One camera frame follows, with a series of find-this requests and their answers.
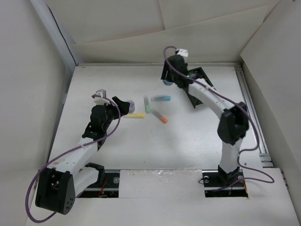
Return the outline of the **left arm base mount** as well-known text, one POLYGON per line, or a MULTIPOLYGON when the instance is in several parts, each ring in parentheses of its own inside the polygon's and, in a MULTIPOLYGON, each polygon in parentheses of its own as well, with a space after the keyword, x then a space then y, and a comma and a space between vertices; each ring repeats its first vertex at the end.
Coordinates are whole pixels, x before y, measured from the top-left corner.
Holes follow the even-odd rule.
POLYGON ((101 185, 86 188, 79 198, 118 198, 119 197, 120 170, 106 170, 101 185))

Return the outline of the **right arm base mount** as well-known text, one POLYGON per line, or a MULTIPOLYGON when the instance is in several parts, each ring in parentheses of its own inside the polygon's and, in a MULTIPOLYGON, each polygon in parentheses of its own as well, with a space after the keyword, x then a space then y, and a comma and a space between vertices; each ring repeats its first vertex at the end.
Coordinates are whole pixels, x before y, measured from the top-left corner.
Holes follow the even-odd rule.
POLYGON ((206 198, 225 198, 225 197, 248 197, 245 182, 238 180, 243 176, 242 170, 229 182, 222 182, 217 170, 202 171, 202 178, 198 181, 204 187, 206 198))

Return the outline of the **blue white tape roll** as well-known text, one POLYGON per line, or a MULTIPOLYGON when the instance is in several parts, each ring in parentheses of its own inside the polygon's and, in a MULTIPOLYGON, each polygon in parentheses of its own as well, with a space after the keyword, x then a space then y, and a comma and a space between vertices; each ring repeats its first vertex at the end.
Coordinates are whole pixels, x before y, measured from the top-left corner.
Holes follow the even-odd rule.
POLYGON ((173 82, 167 81, 167 80, 163 80, 163 84, 166 85, 166 86, 171 86, 171 85, 173 85, 173 82))

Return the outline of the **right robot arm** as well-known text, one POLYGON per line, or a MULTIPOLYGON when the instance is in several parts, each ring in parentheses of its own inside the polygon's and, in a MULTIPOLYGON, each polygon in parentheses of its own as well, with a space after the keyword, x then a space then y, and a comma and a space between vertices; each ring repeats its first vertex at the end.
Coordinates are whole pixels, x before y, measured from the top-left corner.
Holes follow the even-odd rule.
POLYGON ((247 110, 245 103, 238 106, 215 95, 216 91, 201 68, 188 70, 184 57, 176 54, 165 60, 161 76, 164 82, 171 82, 183 89, 192 105, 205 104, 218 117, 217 133, 222 141, 222 158, 218 165, 217 179, 220 186, 227 186, 238 177, 238 152, 243 138, 249 130, 247 116, 241 111, 247 110))

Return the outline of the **clear jar of paper clips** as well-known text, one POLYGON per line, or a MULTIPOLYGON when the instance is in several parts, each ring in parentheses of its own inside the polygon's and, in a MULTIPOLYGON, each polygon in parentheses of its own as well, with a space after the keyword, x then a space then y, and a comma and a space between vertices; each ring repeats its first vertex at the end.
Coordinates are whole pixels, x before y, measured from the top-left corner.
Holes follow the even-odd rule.
POLYGON ((130 104, 128 113, 134 113, 135 112, 135 103, 134 103, 134 101, 128 100, 128 103, 130 104))

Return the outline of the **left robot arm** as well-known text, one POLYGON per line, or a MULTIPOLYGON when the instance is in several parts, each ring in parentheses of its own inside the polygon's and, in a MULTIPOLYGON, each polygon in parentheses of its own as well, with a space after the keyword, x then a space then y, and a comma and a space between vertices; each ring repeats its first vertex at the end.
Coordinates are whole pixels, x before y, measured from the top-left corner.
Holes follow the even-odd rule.
POLYGON ((127 115, 131 104, 117 97, 109 100, 99 94, 94 98, 96 105, 78 146, 57 165, 42 170, 35 200, 37 207, 66 215, 75 198, 87 187, 104 183, 104 167, 89 163, 88 159, 100 150, 109 136, 107 129, 111 122, 127 115))

